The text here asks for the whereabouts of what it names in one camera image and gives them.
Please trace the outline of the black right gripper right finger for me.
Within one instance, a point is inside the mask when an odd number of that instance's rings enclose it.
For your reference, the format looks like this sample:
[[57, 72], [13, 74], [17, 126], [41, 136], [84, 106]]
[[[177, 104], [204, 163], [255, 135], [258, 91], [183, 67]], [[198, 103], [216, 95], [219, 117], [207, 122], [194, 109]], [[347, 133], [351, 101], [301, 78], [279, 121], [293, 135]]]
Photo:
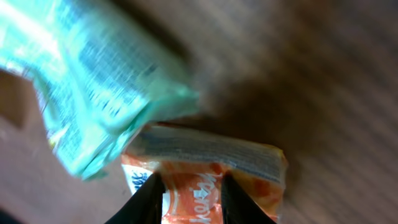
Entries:
[[276, 224], [229, 172], [221, 183], [221, 208], [224, 224]]

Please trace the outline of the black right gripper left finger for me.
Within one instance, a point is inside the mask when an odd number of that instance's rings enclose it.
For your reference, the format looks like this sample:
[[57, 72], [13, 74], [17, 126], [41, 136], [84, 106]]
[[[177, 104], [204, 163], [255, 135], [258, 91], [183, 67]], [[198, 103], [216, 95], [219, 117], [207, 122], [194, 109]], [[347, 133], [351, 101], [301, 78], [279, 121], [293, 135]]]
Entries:
[[161, 224], [165, 186], [159, 173], [153, 173], [105, 224]]

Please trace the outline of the orange tissue pack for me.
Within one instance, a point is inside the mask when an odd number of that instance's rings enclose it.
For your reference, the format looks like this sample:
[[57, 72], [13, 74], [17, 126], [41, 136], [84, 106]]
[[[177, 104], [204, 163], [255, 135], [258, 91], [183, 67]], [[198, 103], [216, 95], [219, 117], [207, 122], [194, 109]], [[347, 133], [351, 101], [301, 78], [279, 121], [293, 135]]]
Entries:
[[274, 146], [147, 124], [121, 154], [121, 166], [132, 194], [151, 174], [161, 174], [163, 223], [222, 223], [221, 183], [226, 174], [272, 221], [280, 222], [288, 163]]

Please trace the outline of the teal tissue pack wrapper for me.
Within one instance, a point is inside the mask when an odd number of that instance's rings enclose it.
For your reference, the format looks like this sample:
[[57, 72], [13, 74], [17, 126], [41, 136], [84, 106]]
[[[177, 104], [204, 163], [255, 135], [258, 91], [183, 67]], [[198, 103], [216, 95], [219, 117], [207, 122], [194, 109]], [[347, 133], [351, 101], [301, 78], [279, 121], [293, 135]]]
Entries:
[[143, 124], [198, 110], [183, 60], [111, 1], [1, 1], [1, 66], [32, 81], [53, 152], [79, 179]]

